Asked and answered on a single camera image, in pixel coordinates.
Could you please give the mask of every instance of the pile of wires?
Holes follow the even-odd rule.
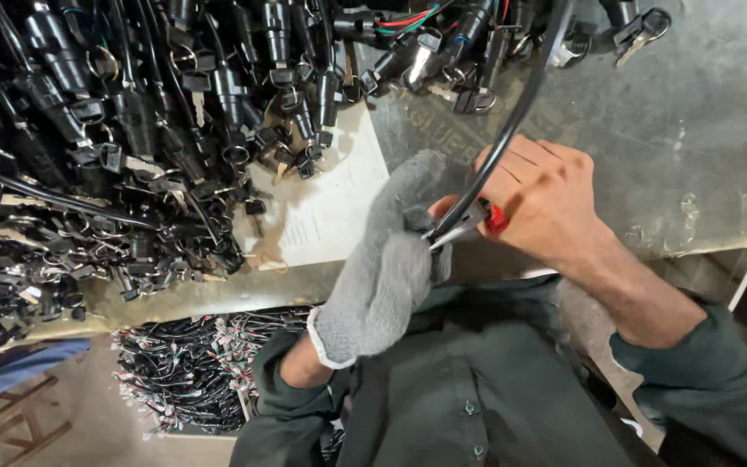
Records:
[[[114,333],[120,395],[152,411],[155,431],[194,425],[217,435],[245,421],[257,397],[249,364],[277,332],[300,333],[309,307],[146,323]]]
[[[231,377],[230,387],[257,397],[249,364],[270,335],[282,331],[300,333],[307,327],[309,307],[274,308],[261,312],[236,313],[229,321],[215,320],[216,333],[210,354]]]

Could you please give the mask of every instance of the stainless steel table surface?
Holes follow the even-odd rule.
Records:
[[[603,55],[551,71],[521,132],[593,156],[596,210],[638,256],[747,247],[747,1],[656,5],[674,19],[666,36],[619,70],[612,55]],[[606,23],[603,12],[599,19]],[[364,66],[380,53],[355,49]],[[451,169],[428,200],[461,191],[469,164],[492,142],[526,73],[519,64],[506,68],[501,98],[488,115],[454,115],[440,97],[400,90],[368,98],[389,170],[421,148],[437,149],[448,154]],[[482,243],[461,245],[456,280],[509,277],[517,256]],[[84,323],[47,323],[32,340],[317,303],[327,299],[341,267],[328,262],[286,274],[244,270],[226,282],[183,282],[132,303],[122,303],[114,284],[95,280],[84,287],[90,310]]]

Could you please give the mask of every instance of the gray work glove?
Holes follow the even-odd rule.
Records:
[[[422,150],[400,165],[373,200],[365,234],[307,330],[322,365],[345,368],[394,345],[431,284],[451,274],[451,245],[433,256],[421,233],[434,221],[418,197],[441,179],[442,154]]]

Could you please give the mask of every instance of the bare hand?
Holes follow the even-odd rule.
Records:
[[[476,168],[490,149],[486,147],[477,158]],[[509,218],[509,226],[498,234],[481,226],[485,237],[559,271],[579,255],[610,248],[615,240],[595,213],[592,158],[561,144],[515,136],[482,196]]]

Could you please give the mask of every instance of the white paper sheet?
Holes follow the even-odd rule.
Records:
[[[273,196],[264,199],[263,238],[241,216],[234,234],[253,267],[271,269],[346,259],[361,239],[373,197],[388,179],[368,107],[364,102],[338,113],[333,145],[316,163],[324,171],[299,179],[295,170],[277,186],[264,168],[250,167],[254,186]]]

